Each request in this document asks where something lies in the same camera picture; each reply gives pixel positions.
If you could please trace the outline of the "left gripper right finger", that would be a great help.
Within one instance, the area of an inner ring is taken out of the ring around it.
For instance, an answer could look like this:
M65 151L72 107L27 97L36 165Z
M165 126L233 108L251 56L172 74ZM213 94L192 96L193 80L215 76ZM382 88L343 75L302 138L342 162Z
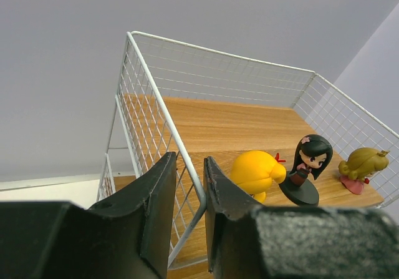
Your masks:
M215 278L397 278L398 226L372 208L260 204L204 160Z

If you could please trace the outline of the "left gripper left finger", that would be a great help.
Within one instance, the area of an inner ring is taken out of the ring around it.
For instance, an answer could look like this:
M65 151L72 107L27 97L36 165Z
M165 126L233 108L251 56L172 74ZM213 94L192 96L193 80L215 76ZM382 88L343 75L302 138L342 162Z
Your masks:
M1 203L2 278L165 278L176 154L113 195L70 202Z

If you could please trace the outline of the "yellow haired doll toy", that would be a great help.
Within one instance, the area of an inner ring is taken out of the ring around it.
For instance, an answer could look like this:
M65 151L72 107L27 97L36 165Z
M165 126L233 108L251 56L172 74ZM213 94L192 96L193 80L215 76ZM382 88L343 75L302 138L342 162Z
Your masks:
M286 160L280 154L271 155L261 150L240 154L233 162L230 180L260 203L266 199L273 182L280 184L286 178Z

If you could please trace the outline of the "black haired doll toy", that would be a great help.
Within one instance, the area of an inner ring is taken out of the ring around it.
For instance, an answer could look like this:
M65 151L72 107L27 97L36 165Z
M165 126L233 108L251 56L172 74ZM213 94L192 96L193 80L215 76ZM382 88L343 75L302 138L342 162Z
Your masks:
M309 177L317 180L332 156L333 148L326 138L318 134L303 136L297 144L292 168L279 184L282 193L298 206L318 206L319 192Z

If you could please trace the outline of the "blonde pink dress doll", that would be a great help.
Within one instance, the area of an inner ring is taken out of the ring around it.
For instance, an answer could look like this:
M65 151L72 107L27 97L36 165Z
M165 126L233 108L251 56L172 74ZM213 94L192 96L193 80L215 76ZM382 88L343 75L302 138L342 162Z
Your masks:
M361 147L354 150L347 160L339 163L341 184L355 195L361 195L370 178L388 167L388 150Z

